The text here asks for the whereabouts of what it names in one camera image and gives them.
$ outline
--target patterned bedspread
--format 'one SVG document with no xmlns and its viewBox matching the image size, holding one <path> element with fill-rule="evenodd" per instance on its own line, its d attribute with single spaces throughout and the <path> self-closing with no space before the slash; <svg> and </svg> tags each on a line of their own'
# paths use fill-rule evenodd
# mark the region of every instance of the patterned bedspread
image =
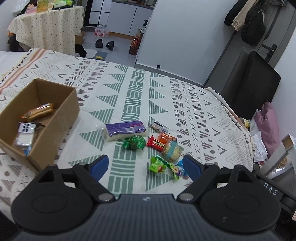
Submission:
<svg viewBox="0 0 296 241">
<path fill-rule="evenodd" d="M 149 125 L 157 121 L 178 138 L 184 147 L 183 155 L 188 153 L 201 163 L 215 162 L 228 168 L 242 164 L 252 170 L 249 134 L 212 89 L 142 69 L 32 49 L 0 85 L 0 110 L 37 77 L 77 88 L 80 113 L 55 162 L 60 168 L 70 168 L 78 162 L 91 163 L 102 154 L 108 155 L 109 169 L 100 183 L 116 196 L 178 195 L 191 180 L 175 181 L 170 172 L 154 175 L 148 166 L 150 157 L 158 152 L 147 147 L 125 151 L 122 141 L 107 142 L 102 136 L 106 123 L 141 120 Z M 34 173 L 1 150 L 0 166 L 0 198 L 10 205 Z"/>
</svg>

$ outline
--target screw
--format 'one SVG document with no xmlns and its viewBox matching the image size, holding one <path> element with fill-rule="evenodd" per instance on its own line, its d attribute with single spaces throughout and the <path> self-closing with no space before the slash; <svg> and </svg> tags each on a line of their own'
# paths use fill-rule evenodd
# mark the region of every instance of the screw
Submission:
<svg viewBox="0 0 296 241">
<path fill-rule="evenodd" d="M 110 193 L 103 193 L 99 195 L 99 199 L 103 202 L 110 201 L 113 198 L 113 195 Z"/>
<path fill-rule="evenodd" d="M 191 193 L 182 193 L 180 194 L 179 198 L 182 200 L 182 201 L 191 201 L 194 196 L 191 194 Z"/>
</svg>

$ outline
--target small box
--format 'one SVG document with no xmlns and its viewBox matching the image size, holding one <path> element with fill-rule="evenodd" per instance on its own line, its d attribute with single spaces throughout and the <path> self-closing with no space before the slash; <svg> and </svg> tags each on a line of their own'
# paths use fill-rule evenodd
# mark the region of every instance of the small box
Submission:
<svg viewBox="0 0 296 241">
<path fill-rule="evenodd" d="M 15 147 L 21 115 L 41 104 L 53 103 L 54 112 L 35 122 L 38 127 L 29 155 Z M 34 79 L 0 113 L 0 147 L 10 157 L 37 171 L 53 163 L 59 146 L 79 113 L 76 88 Z"/>
<path fill-rule="evenodd" d="M 84 43 L 85 32 L 81 31 L 78 35 L 75 35 L 75 44 Z"/>
</svg>

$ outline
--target polka dot tablecloth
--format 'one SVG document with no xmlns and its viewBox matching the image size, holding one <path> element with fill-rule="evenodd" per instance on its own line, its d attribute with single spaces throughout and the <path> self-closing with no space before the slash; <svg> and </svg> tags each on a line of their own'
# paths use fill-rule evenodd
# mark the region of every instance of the polka dot tablecloth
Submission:
<svg viewBox="0 0 296 241">
<path fill-rule="evenodd" d="M 75 55 L 75 34 L 83 26 L 84 7 L 22 14 L 15 17 L 8 31 L 17 35 L 17 41 L 29 47 L 54 50 Z"/>
</svg>

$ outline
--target black slipper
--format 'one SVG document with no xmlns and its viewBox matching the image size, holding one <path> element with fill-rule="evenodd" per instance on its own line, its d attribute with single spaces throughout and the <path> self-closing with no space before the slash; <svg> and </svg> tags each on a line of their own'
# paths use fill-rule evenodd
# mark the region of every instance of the black slipper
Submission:
<svg viewBox="0 0 296 241">
<path fill-rule="evenodd" d="M 106 44 L 106 47 L 109 49 L 109 50 L 113 50 L 114 49 L 114 41 L 110 41 Z"/>
<path fill-rule="evenodd" d="M 103 40 L 102 39 L 98 39 L 96 41 L 96 48 L 103 48 Z"/>
</svg>

